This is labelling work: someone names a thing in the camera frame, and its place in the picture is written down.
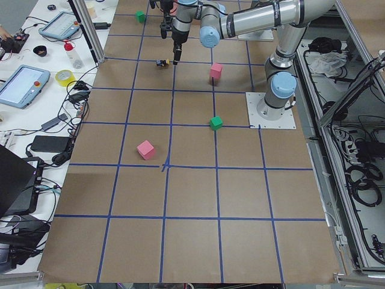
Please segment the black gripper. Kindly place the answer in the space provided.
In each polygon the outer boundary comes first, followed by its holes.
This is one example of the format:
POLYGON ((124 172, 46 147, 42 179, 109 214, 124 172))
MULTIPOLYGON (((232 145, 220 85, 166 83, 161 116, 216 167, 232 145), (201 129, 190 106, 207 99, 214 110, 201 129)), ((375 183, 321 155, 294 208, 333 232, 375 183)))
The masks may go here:
POLYGON ((190 31, 190 23, 174 18, 171 29, 171 36, 175 44, 173 46, 173 64, 177 65, 180 62, 182 55, 182 44, 188 39, 190 31))

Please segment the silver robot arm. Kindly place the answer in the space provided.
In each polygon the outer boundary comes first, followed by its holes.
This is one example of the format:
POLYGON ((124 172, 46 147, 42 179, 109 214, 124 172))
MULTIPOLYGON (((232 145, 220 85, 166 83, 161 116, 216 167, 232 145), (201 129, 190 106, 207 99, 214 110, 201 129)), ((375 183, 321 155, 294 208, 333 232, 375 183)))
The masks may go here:
POLYGON ((257 31, 280 30, 276 50, 265 63, 268 89, 258 102, 258 114, 267 120, 278 120, 289 107, 297 82, 289 73, 298 45, 311 21, 334 6, 334 1, 286 0, 265 1, 255 7, 226 13, 223 5, 212 1, 178 1, 171 25, 174 42, 174 64, 178 64, 182 45, 187 41, 193 20, 200 22, 200 42, 215 47, 221 39, 231 39, 257 31))

